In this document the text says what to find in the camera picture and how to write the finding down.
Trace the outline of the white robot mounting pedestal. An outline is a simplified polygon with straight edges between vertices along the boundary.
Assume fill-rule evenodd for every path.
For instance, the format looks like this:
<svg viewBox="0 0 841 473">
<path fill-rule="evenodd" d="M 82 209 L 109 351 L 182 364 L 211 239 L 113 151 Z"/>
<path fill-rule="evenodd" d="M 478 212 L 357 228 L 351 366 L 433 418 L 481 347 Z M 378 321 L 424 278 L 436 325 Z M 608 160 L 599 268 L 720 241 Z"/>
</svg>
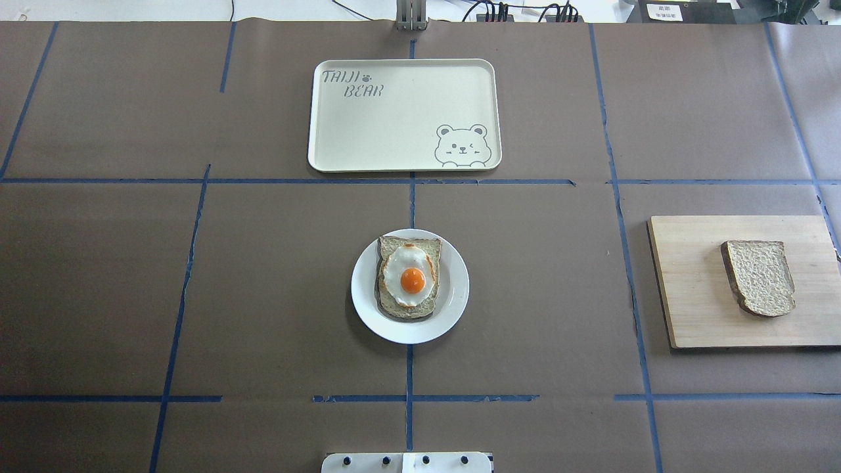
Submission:
<svg viewBox="0 0 841 473">
<path fill-rule="evenodd" d="M 336 453 L 321 472 L 493 472 L 490 454 L 478 451 Z"/>
</svg>

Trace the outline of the aluminium frame post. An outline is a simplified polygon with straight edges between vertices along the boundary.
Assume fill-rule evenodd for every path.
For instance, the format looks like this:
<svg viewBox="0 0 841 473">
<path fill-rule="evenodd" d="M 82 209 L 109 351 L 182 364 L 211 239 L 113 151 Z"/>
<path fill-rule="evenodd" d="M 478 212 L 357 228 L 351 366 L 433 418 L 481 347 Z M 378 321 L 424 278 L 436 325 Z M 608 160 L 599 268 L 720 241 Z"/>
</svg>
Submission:
<svg viewBox="0 0 841 473">
<path fill-rule="evenodd" d="M 396 29 L 423 31 L 428 26 L 427 0 L 397 0 Z"/>
</svg>

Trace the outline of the wooden cutting board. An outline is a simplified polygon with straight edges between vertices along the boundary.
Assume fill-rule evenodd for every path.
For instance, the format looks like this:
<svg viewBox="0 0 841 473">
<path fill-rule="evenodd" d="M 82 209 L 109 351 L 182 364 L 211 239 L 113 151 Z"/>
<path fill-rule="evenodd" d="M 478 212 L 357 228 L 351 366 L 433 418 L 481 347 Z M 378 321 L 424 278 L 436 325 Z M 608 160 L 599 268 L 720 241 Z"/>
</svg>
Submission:
<svg viewBox="0 0 841 473">
<path fill-rule="evenodd" d="M 673 348 L 839 345 L 822 217 L 660 215 L 648 230 Z"/>
</svg>

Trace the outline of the fried egg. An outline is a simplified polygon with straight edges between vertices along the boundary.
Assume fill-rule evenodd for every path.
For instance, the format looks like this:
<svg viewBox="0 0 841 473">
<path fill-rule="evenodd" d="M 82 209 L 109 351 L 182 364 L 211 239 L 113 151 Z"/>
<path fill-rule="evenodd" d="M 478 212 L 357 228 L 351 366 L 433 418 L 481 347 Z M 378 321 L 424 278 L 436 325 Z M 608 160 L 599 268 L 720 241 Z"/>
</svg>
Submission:
<svg viewBox="0 0 841 473">
<path fill-rule="evenodd" d="M 397 246 L 382 264 L 380 278 L 380 289 L 405 309 L 422 305 L 438 290 L 433 258 L 415 243 Z"/>
</svg>

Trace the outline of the bread slice under egg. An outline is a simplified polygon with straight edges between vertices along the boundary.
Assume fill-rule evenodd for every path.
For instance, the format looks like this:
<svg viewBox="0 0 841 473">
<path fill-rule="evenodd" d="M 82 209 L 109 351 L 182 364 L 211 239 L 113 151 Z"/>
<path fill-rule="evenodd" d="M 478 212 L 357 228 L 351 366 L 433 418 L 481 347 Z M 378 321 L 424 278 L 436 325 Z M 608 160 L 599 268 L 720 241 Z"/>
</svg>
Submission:
<svg viewBox="0 0 841 473">
<path fill-rule="evenodd" d="M 438 238 L 403 238 L 400 236 L 382 236 L 378 240 L 378 273 L 376 273 L 376 296 L 378 303 L 387 315 L 396 319 L 415 320 L 428 317 L 436 307 L 438 290 L 433 293 L 432 298 L 413 309 L 401 308 L 380 289 L 380 270 L 386 258 L 397 248 L 406 243 L 415 243 L 423 250 L 426 250 L 433 258 L 436 272 L 438 273 L 438 289 L 440 285 L 440 257 L 443 242 Z"/>
</svg>

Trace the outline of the cream bear serving tray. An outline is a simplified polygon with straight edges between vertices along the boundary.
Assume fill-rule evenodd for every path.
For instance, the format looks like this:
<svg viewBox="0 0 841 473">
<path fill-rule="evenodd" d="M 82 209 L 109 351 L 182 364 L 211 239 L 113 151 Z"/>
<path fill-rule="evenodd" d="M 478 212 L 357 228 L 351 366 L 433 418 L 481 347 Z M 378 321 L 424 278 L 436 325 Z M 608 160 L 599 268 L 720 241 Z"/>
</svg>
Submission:
<svg viewBox="0 0 841 473">
<path fill-rule="evenodd" d="M 502 156 L 495 69 L 484 59 L 326 60 L 313 72 L 316 171 L 482 171 Z"/>
</svg>

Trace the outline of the orange black adapter far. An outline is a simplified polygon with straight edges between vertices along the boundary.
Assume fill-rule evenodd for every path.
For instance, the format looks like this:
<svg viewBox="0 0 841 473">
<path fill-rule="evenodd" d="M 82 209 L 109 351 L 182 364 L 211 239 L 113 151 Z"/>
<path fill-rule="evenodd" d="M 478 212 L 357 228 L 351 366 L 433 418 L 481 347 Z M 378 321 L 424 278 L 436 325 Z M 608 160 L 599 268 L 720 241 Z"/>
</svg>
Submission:
<svg viewBox="0 0 841 473">
<path fill-rule="evenodd" d="M 514 15 L 510 12 L 511 6 L 507 3 L 476 3 L 468 11 L 472 12 L 474 8 L 478 8 L 480 5 L 483 5 L 486 11 L 476 13 L 475 21 L 477 23 L 514 23 L 516 21 Z"/>
</svg>

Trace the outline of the black rectangular box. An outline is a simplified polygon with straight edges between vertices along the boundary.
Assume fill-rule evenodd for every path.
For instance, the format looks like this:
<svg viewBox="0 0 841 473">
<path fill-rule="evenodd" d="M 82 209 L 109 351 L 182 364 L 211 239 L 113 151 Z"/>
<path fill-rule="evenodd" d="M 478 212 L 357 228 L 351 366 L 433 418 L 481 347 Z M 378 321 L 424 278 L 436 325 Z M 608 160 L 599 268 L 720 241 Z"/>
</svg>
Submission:
<svg viewBox="0 0 841 473">
<path fill-rule="evenodd" d="M 633 9 L 625 23 L 736 24 L 730 2 L 631 1 Z"/>
</svg>

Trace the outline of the brown bread slice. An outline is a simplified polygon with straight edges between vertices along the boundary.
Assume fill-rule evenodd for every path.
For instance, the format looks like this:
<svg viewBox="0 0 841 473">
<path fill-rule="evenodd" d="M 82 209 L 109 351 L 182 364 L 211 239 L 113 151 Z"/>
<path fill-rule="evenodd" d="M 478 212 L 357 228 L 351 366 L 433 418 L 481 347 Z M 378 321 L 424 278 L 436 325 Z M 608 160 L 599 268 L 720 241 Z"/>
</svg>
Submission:
<svg viewBox="0 0 841 473">
<path fill-rule="evenodd" d="M 765 318 L 782 317 L 796 308 L 796 287 L 781 240 L 726 240 L 723 264 L 740 308 Z"/>
</svg>

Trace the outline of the white round plate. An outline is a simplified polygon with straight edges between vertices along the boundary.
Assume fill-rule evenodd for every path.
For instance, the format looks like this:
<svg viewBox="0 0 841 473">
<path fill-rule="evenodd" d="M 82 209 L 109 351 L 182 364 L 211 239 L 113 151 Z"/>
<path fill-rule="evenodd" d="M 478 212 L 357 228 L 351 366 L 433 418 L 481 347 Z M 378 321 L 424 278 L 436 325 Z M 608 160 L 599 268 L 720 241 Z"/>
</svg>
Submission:
<svg viewBox="0 0 841 473">
<path fill-rule="evenodd" d="M 422 344 L 444 335 L 465 311 L 470 294 L 470 278 L 465 261 L 446 239 L 421 229 L 399 229 L 389 237 L 437 238 L 442 241 L 440 281 L 436 307 L 432 314 L 415 321 L 399 321 L 378 308 L 375 296 L 377 242 L 361 252 L 350 278 L 350 294 L 355 311 L 369 329 L 398 344 Z"/>
</svg>

